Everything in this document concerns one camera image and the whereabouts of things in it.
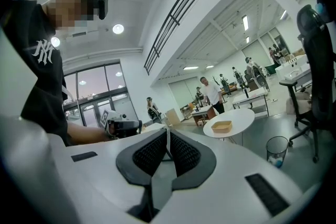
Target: ny logo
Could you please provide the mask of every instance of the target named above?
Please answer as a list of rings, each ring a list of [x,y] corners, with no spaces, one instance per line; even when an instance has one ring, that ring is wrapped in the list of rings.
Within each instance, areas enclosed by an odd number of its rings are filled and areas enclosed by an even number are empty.
[[[40,63],[43,59],[43,63],[44,63],[44,65],[46,65],[47,64],[47,59],[49,60],[49,62],[52,63],[51,53],[54,50],[54,47],[51,45],[50,42],[46,41],[45,39],[43,41],[44,41],[43,43],[42,43],[41,40],[37,42],[36,51],[32,55],[33,56],[38,56],[38,54],[40,54],[40,57],[38,58],[38,63]]]

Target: trash can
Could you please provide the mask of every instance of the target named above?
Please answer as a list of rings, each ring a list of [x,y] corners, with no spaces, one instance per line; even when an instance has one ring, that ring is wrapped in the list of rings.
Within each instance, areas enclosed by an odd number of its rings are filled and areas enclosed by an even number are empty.
[[[275,136],[267,141],[267,161],[280,168],[284,163],[288,140],[283,136]]]

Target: round white table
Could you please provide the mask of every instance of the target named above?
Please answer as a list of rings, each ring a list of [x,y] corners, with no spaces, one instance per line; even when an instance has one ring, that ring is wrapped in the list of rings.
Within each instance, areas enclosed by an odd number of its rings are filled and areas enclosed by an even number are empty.
[[[236,142],[231,138],[235,134],[242,133],[244,130],[249,128],[253,123],[255,114],[251,109],[234,109],[224,112],[220,115],[215,116],[209,120],[203,128],[205,135],[213,138],[229,138],[232,142]],[[232,129],[228,133],[214,133],[211,126],[218,121],[232,121]],[[243,145],[243,134],[241,134],[242,145]]]

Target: white t-shirt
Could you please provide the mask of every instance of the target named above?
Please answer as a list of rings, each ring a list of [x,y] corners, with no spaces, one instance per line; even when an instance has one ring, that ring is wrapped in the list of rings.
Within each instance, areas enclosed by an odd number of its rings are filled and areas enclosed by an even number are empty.
[[[211,104],[217,104],[219,102],[218,93],[222,91],[214,81],[209,81],[208,86],[203,86],[202,92],[204,96],[208,96]]]

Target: black chair armrest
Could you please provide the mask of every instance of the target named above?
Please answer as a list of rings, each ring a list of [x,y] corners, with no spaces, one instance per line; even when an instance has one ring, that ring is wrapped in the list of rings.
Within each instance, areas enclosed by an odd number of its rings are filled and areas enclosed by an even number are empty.
[[[293,87],[296,84],[298,84],[298,82],[283,79],[283,80],[279,81],[279,84],[282,85],[282,86]]]

